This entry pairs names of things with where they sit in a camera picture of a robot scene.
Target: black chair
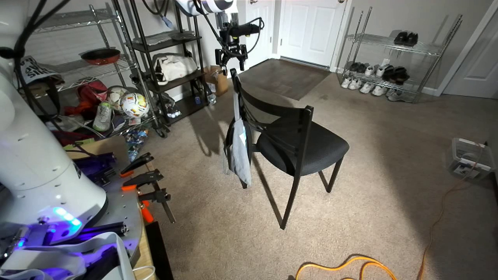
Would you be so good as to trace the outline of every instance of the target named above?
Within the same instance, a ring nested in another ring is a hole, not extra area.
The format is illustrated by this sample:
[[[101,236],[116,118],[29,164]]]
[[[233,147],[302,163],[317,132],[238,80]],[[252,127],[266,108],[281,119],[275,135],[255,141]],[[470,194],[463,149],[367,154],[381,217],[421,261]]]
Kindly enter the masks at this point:
[[[242,88],[235,68],[230,73],[235,88],[233,98],[239,99],[239,113],[244,119],[249,158],[252,152],[261,152],[274,166],[294,177],[283,217],[274,205],[280,228],[284,228],[300,177],[319,172],[327,192],[330,192],[348,144],[339,135],[311,121],[311,105],[302,108],[264,102]],[[258,110],[275,118],[261,121],[256,116]],[[323,169],[331,164],[334,168],[330,180],[327,180]]]

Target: white door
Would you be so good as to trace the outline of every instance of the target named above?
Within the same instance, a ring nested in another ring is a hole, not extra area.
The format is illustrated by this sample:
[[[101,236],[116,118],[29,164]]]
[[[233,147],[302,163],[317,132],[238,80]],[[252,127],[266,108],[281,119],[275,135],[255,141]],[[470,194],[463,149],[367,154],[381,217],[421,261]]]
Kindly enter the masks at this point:
[[[498,12],[488,20],[445,93],[498,98]]]
[[[246,60],[246,68],[250,68],[255,63],[260,63],[264,59],[272,57],[274,52],[274,9],[275,0],[244,0],[246,1],[246,21],[252,18],[261,17],[264,21],[264,29],[260,34],[252,34],[246,37],[247,51],[253,46],[249,52]]]
[[[330,66],[344,0],[281,0],[278,54]]]

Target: chair seat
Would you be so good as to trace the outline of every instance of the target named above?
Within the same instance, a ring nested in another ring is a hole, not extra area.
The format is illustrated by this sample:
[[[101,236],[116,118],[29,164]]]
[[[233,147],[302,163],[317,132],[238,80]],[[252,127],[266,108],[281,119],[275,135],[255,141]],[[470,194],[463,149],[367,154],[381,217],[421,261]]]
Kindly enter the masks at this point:
[[[298,146],[298,132],[284,126],[283,118],[269,124],[258,136],[258,150],[278,169],[289,175],[295,172],[295,154]],[[344,157],[348,144],[339,135],[311,121],[308,149],[305,152],[300,175],[317,172]]]

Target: beige carpet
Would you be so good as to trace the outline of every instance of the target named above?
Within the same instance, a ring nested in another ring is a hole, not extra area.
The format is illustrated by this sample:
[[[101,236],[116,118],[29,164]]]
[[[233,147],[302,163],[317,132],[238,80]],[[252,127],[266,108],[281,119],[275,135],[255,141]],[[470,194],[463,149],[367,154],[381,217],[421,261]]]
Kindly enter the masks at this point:
[[[314,121],[342,135],[350,150],[334,188],[319,175],[300,183],[286,230],[280,230],[255,168],[242,189],[225,171],[222,133],[232,116],[232,93],[176,122],[168,138],[154,133],[144,150],[165,174],[177,224],[154,206],[177,280],[284,280],[305,261],[336,266],[350,253],[381,259],[398,278],[415,278],[429,225],[442,194],[463,185],[446,171],[453,136],[482,141],[496,126],[498,102],[443,96],[421,104],[342,90],[333,74],[305,98]],[[283,210],[291,177],[261,157],[272,192]],[[434,234],[426,278],[498,278],[498,211],[493,191],[470,186],[446,203]],[[305,272],[302,278],[358,278]],[[367,278],[386,278],[375,269]]]

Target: floor mat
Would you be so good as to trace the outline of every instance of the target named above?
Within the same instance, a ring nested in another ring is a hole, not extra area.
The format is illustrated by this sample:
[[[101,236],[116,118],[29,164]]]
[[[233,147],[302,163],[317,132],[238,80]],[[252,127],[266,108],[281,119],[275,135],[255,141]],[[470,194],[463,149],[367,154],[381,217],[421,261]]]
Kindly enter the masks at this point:
[[[330,71],[289,60],[267,59],[244,71],[241,80],[274,94],[300,99],[328,76],[328,73]]]

